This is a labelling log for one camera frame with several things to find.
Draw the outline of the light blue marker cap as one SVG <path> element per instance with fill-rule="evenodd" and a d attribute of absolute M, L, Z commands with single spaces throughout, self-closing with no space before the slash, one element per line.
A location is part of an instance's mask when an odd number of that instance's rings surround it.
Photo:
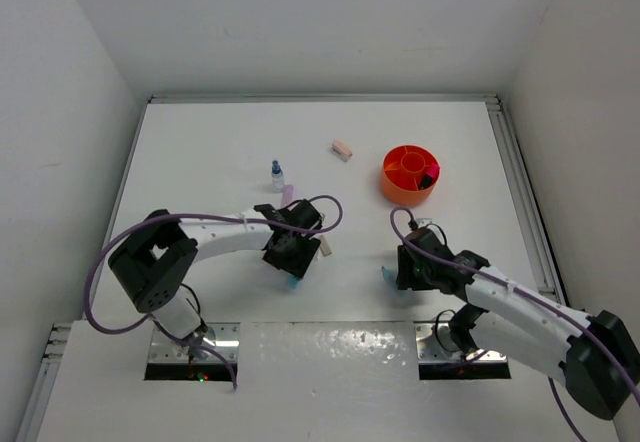
<path fill-rule="evenodd" d="M 295 276 L 290 276 L 290 277 L 287 279 L 287 287 L 288 287 L 290 290 L 295 290 L 295 289 L 299 286 L 299 284 L 300 284 L 300 283 L 301 283 L 301 279 L 300 279 L 300 278 L 297 278 L 297 277 L 295 277 Z"/>

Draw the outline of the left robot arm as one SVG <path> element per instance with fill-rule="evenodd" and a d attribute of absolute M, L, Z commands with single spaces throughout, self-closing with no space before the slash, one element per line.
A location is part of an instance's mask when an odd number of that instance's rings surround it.
<path fill-rule="evenodd" d="M 223 221 L 186 222 L 168 215 L 152 213 L 161 221 L 126 237 L 108 266 L 139 313 L 189 345 L 214 346 L 208 326 L 181 290 L 193 264 L 256 251 L 268 265 L 301 279 L 321 245 L 311 232 L 322 228 L 323 216 L 307 200 L 281 209 L 256 205 Z"/>

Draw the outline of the pink highlighter marker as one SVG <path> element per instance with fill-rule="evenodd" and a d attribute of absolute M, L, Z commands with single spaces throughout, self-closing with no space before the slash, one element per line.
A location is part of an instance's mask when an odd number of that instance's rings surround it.
<path fill-rule="evenodd" d="M 440 174 L 440 166 L 437 163 L 429 165 L 418 184 L 420 190 L 426 190 L 430 188 L 438 179 Z"/>

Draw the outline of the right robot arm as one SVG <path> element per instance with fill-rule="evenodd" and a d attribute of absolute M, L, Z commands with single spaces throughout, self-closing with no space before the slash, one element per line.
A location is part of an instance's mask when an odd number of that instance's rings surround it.
<path fill-rule="evenodd" d="M 591 415 L 613 419 L 639 396 L 639 350 L 624 322 L 550 301 L 512 282 L 482 256 L 451 252 L 427 227 L 397 248 L 401 290 L 438 291 L 463 305 L 436 328 L 443 351 L 499 352 L 562 385 Z"/>

